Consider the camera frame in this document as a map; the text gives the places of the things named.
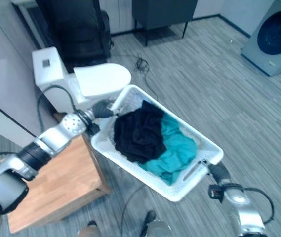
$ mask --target wooden stool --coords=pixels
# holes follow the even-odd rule
[[[12,233],[59,221],[110,192],[82,136],[44,166],[28,186],[25,199],[8,215]]]

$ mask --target black chair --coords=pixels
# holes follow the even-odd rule
[[[132,16],[145,28],[146,42],[148,30],[185,22],[182,38],[188,22],[192,20],[198,0],[132,0]]]
[[[110,57],[110,24],[99,0],[36,0],[54,46],[69,72],[105,63]]]

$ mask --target plastic basket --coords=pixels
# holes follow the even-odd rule
[[[92,146],[168,200],[179,201],[208,173],[208,163],[217,164],[223,158],[223,150],[134,85],[124,88],[112,105],[112,109],[119,109],[120,114],[123,115],[140,108],[143,100],[154,104],[175,118],[182,133],[196,142],[198,150],[195,159],[185,170],[181,171],[174,184],[167,185],[160,177],[143,170],[137,163],[129,162],[126,156],[115,149],[113,138],[116,118],[107,118],[102,121],[101,131],[92,137]]]

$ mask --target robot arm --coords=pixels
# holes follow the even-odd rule
[[[250,199],[239,184],[231,182],[230,174],[223,163],[209,165],[210,173],[218,185],[210,185],[208,194],[218,199],[228,213],[235,236],[267,237],[260,214],[254,209]]]
[[[91,128],[97,132],[98,127],[92,121],[114,115],[107,109],[109,102],[100,101],[88,111],[77,110],[65,115],[57,126],[48,129],[0,164],[0,227],[1,215],[15,210],[28,192],[27,184],[22,179],[33,180],[38,171],[62,152],[72,139],[91,131]]]

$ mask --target gray carpet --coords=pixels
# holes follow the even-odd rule
[[[184,39],[183,24],[150,33],[144,47],[142,32],[114,37],[112,54],[141,54],[150,64],[149,85],[159,101],[213,140],[225,152],[224,163],[234,182],[265,190],[275,202],[269,236],[281,237],[281,74],[268,77],[240,56],[247,38],[219,18],[191,22]],[[133,57],[112,56],[132,72],[132,83],[151,93],[143,75],[134,71]],[[16,146],[0,137],[0,150]],[[10,235],[6,220],[0,236],[74,237],[94,219],[105,237],[120,236],[125,202],[142,183],[102,156],[101,168],[112,193],[64,220]],[[173,229],[175,237],[233,237],[219,202],[207,195],[206,177],[182,201],[172,203],[148,187],[130,202],[125,237],[137,237],[146,212],[154,209]],[[264,218],[265,199],[249,194]]]

